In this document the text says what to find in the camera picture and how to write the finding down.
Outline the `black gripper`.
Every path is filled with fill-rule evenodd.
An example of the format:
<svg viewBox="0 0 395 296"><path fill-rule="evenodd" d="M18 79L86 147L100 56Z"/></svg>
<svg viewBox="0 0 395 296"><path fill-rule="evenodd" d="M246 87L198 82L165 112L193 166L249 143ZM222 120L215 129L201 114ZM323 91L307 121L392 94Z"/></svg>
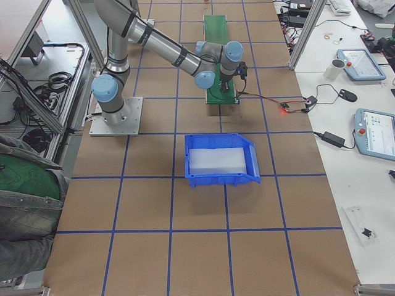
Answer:
<svg viewBox="0 0 395 296"><path fill-rule="evenodd" d="M226 74L222 71L219 71L219 75L220 75L220 86L219 86L219 90L222 94L226 94L229 92L229 81L232 79L232 77L234 76L233 73L231 74Z"/></svg>

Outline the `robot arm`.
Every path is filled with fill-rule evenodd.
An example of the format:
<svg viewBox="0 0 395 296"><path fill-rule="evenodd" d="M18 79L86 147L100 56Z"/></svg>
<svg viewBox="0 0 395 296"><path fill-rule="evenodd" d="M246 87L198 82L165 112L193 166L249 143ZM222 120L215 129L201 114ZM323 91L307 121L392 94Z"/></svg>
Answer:
<svg viewBox="0 0 395 296"><path fill-rule="evenodd" d="M129 40L191 75L201 89L213 87L215 79L219 79L220 90L227 92L228 83L234 76L247 77L247 66L241 60L243 46L238 41L229 41L225 45L199 41L195 51L191 52L143 20L132 6L122 1L95 1L94 5L112 35L107 55L109 65L91 85L102 118L108 125L122 124L129 119L130 108L122 97L126 82L122 75L130 72Z"/></svg>

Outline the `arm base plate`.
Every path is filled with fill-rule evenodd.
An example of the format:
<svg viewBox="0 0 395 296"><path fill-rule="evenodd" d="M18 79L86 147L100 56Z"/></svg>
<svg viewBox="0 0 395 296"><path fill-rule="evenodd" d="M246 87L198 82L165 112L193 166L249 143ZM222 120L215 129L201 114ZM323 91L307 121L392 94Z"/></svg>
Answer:
<svg viewBox="0 0 395 296"><path fill-rule="evenodd" d="M117 113L105 113L97 103L91 122L91 136L137 136L143 108L143 97L124 97L123 108Z"/></svg>

